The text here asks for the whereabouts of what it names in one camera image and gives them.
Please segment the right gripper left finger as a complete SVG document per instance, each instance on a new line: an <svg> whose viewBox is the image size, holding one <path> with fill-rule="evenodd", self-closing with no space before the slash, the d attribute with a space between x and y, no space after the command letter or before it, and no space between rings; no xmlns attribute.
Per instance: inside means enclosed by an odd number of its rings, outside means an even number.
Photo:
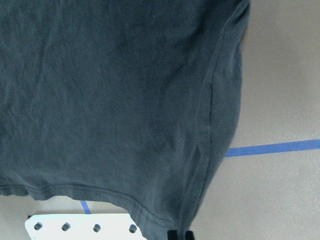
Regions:
<svg viewBox="0 0 320 240"><path fill-rule="evenodd" d="M167 240L178 240L177 230L168 230L167 231Z"/></svg>

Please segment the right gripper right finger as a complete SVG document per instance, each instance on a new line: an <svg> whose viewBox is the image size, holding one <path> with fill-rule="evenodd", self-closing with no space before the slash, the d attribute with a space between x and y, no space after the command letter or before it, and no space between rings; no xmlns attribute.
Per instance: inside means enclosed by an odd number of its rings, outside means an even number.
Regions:
<svg viewBox="0 0 320 240"><path fill-rule="evenodd" d="M190 230L186 231L185 240L194 240L194 233Z"/></svg>

